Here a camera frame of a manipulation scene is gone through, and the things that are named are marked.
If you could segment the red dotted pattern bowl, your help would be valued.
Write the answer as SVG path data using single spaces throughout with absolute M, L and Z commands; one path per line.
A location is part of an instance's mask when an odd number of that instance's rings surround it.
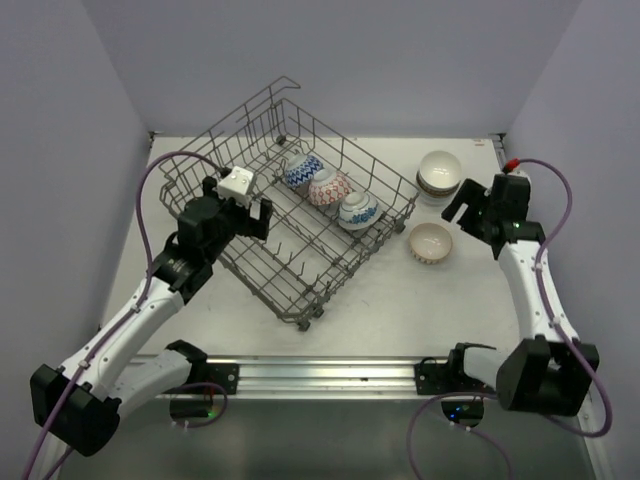
M 456 183 L 453 186 L 447 188 L 434 187 L 433 185 L 430 185 L 428 182 L 426 182 L 419 172 L 416 173 L 416 184 L 424 194 L 433 198 L 449 197 L 457 191 L 460 185 L 460 183 Z

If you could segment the plain white bowl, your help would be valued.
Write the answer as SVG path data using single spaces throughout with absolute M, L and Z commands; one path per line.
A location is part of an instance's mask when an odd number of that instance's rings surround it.
M 429 207 L 440 208 L 440 209 L 445 208 L 450 203 L 449 198 L 430 197 L 430 196 L 421 196 L 421 201 Z

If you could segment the blue zigzag bowl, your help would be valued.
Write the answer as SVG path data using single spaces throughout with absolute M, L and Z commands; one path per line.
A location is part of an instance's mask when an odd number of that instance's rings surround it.
M 292 188 L 299 188 L 311 181 L 314 175 L 322 170 L 321 160 L 311 154 L 296 153 L 288 161 L 284 169 L 284 182 Z

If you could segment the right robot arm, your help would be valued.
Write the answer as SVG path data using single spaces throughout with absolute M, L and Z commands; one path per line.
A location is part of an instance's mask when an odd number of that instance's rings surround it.
M 530 198 L 525 177 L 497 174 L 491 187 L 466 179 L 441 214 L 490 246 L 507 280 L 520 334 L 510 352 L 457 344 L 445 379 L 461 393 L 485 384 L 508 411 L 572 417 L 591 386 L 588 372 L 598 367 L 599 353 L 568 321 L 540 250 L 544 229 L 527 217 Z

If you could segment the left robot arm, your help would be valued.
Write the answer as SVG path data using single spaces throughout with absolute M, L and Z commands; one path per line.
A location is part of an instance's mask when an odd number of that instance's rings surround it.
M 176 232 L 116 317 L 60 366 L 41 365 L 32 374 L 34 419 L 44 432 L 89 457 L 110 441 L 126 414 L 155 395 L 175 388 L 193 393 L 205 386 L 206 355 L 184 341 L 171 343 L 145 364 L 138 379 L 122 373 L 209 281 L 232 240 L 267 239 L 273 203 L 261 200 L 258 217 L 252 217 L 254 185 L 254 174 L 240 167 L 221 179 L 205 178 L 202 194 L 187 202 Z

